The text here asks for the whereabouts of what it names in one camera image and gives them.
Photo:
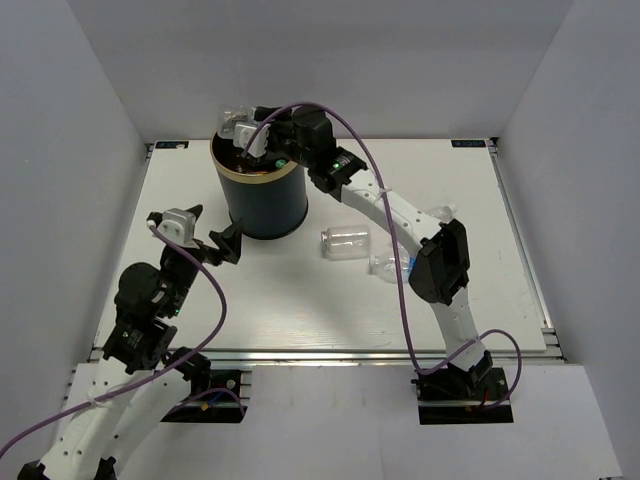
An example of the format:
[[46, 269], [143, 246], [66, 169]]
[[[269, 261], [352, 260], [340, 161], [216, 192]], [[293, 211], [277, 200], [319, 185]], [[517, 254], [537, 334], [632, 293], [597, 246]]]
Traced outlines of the clear bottle green white label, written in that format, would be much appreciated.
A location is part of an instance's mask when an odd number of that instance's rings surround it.
[[222, 105], [218, 111], [216, 134], [222, 139], [233, 139], [237, 123], [254, 123], [255, 108], [242, 105]]

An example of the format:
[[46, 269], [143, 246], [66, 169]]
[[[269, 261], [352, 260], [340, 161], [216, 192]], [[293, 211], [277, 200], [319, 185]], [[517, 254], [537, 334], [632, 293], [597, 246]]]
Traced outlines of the clear jar with silver lid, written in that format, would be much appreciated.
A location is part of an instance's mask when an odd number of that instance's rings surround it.
[[365, 225], [329, 227], [320, 233], [320, 245], [329, 260], [365, 259], [371, 250], [371, 232]]

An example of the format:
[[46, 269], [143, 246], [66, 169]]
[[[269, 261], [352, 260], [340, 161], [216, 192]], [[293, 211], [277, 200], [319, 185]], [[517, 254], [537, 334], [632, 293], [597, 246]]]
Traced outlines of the clear bottle blue label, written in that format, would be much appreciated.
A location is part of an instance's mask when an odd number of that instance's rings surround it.
[[[401, 253], [399, 257], [400, 276], [403, 283], [409, 281], [411, 270], [415, 259]], [[380, 278], [386, 283], [397, 283], [396, 261], [392, 252], [386, 254], [372, 255], [369, 258], [369, 274]]]

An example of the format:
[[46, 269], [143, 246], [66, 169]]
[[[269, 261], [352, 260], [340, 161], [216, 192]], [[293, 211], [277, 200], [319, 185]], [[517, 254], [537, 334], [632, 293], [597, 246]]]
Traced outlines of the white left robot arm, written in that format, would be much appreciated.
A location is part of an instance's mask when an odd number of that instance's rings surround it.
[[197, 346], [170, 348], [182, 310], [198, 275], [222, 291], [210, 272], [241, 256], [243, 224], [236, 220], [203, 242], [195, 236], [202, 205], [152, 212], [146, 226], [164, 248], [158, 265], [136, 262], [120, 274], [115, 324], [102, 348], [84, 403], [62, 412], [65, 431], [39, 460], [25, 464], [21, 479], [114, 479], [141, 441], [174, 408], [225, 386], [211, 381], [202, 349], [224, 322]]

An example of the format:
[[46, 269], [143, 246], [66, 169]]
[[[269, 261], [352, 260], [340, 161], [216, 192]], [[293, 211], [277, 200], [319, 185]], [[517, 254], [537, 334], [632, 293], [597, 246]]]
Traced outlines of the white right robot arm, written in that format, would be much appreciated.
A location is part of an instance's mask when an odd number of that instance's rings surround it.
[[469, 247], [464, 225], [443, 222], [388, 189], [372, 155], [359, 158], [338, 146], [335, 115], [310, 102], [256, 107], [257, 122], [243, 149], [258, 163], [270, 157], [305, 168], [321, 192], [383, 228], [393, 247], [414, 260], [406, 284], [434, 312], [445, 342], [445, 369], [453, 390], [472, 399], [488, 385], [493, 361], [476, 328], [468, 297]]

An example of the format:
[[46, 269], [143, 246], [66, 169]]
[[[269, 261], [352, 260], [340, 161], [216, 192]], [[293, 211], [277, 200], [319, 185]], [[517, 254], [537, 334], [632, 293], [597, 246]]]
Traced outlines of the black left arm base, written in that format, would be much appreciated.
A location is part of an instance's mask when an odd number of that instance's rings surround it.
[[240, 424], [249, 408], [251, 379], [251, 370], [213, 369], [207, 387], [194, 390], [162, 422]]

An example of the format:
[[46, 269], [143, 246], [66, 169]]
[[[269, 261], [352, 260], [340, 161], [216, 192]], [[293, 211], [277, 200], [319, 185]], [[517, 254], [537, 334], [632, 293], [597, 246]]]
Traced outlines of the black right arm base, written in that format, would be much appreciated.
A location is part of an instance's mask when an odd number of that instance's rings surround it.
[[503, 368], [493, 367], [473, 391], [447, 369], [432, 375], [417, 374], [415, 388], [421, 425], [481, 425], [514, 422]]

